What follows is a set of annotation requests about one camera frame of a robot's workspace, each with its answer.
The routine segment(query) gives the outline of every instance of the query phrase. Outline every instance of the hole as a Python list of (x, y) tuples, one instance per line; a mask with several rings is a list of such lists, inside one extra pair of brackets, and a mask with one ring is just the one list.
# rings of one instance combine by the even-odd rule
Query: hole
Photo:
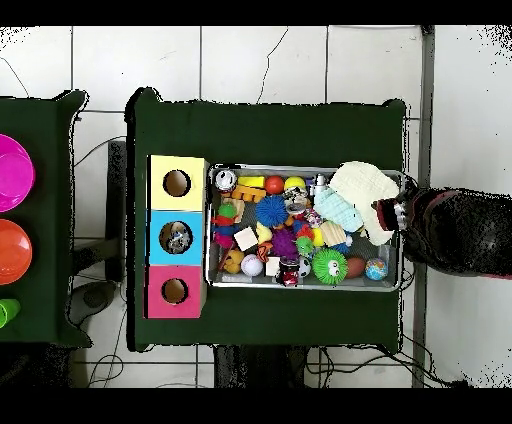
[(158, 240), (167, 253), (181, 254), (186, 252), (192, 244), (192, 230), (184, 222), (169, 222), (162, 227)]
[(172, 197), (185, 196), (191, 185), (190, 177), (178, 169), (168, 172), (164, 177), (164, 190)]
[(188, 296), (188, 287), (185, 281), (179, 278), (171, 278), (162, 286), (162, 297), (173, 305), (182, 303)]

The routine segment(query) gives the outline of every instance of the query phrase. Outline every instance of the green cup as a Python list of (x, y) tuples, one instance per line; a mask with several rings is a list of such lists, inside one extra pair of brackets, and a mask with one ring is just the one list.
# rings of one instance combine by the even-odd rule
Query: green cup
[(21, 309), (16, 299), (0, 299), (0, 328), (13, 320)]

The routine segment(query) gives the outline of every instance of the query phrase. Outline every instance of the brown ball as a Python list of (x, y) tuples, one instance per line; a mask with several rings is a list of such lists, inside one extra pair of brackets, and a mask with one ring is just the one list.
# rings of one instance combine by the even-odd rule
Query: brown ball
[(362, 258), (349, 258), (347, 259), (347, 275), (345, 278), (356, 278), (364, 272), (366, 262)]

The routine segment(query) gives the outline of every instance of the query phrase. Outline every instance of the red ball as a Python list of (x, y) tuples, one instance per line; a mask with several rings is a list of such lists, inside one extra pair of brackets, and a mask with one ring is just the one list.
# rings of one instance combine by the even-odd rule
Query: red ball
[(284, 191), (284, 181), (278, 175), (273, 175), (265, 180), (265, 190), (269, 194), (281, 194)]

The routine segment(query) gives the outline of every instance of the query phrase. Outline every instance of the white cloth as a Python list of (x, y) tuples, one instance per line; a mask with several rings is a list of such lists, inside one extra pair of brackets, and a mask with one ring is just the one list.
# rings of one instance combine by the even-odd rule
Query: white cloth
[(346, 162), (336, 171), (329, 187), (355, 206), (373, 245), (380, 246), (393, 236), (393, 231), (384, 231), (380, 226), (372, 203), (396, 197), (400, 190), (379, 168), (364, 162)]

